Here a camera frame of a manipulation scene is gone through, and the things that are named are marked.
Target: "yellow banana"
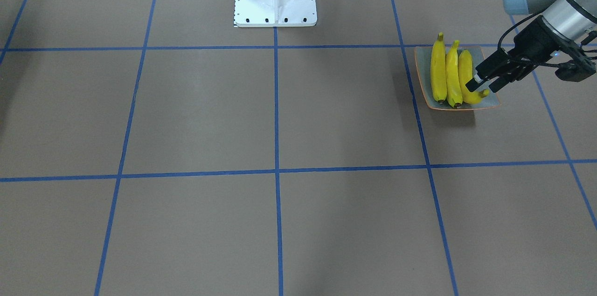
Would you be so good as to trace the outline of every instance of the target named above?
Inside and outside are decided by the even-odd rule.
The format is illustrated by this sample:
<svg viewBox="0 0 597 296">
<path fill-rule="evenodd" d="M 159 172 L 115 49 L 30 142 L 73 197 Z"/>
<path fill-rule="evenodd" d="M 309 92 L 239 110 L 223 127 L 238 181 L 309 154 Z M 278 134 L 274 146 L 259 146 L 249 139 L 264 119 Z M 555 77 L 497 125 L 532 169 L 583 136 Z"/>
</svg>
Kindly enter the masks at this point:
<svg viewBox="0 0 597 296">
<path fill-rule="evenodd" d="M 431 50 L 431 91 L 433 99 L 438 103 L 446 100 L 446 47 L 444 45 L 444 33 L 437 35 L 437 40 Z"/>
<path fill-rule="evenodd" d="M 466 83 L 473 78 L 473 56 L 469 50 L 463 50 L 458 58 L 458 79 L 460 81 L 460 90 L 462 91 L 462 99 L 465 103 L 474 105 L 480 103 L 483 98 L 489 95 L 489 90 L 470 92 L 466 88 Z"/>
<path fill-rule="evenodd" d="M 446 55 L 446 88 L 448 90 L 448 103 L 456 108 L 462 105 L 462 91 L 458 81 L 458 45 L 460 41 L 454 41 L 450 51 Z"/>
</svg>

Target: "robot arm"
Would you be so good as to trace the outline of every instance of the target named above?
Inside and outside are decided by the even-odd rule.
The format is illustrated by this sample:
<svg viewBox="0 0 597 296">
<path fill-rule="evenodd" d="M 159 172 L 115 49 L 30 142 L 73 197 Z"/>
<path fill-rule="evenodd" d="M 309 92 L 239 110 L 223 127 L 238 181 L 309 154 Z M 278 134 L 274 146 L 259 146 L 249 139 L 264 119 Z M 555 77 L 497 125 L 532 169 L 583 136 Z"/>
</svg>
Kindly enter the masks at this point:
<svg viewBox="0 0 597 296">
<path fill-rule="evenodd" d="M 583 50 L 582 45 L 597 38 L 597 31 L 593 30 L 597 26 L 597 0 L 527 1 L 528 8 L 523 12 L 536 12 L 518 24 L 544 10 L 542 15 L 514 37 L 514 48 L 508 52 L 501 48 L 501 41 L 514 27 L 502 36 L 498 50 L 476 67 L 476 75 L 466 84 L 469 90 L 476 90 L 484 82 L 496 78 L 490 89 L 497 92 L 508 83 L 520 81 L 540 65 L 557 68 L 556 75 L 563 81 L 579 82 L 596 72 L 595 58 L 587 56 L 588 51 Z M 588 37 L 579 46 L 575 41 L 583 35 Z M 568 54 L 572 60 L 547 64 L 559 51 Z"/>
</svg>

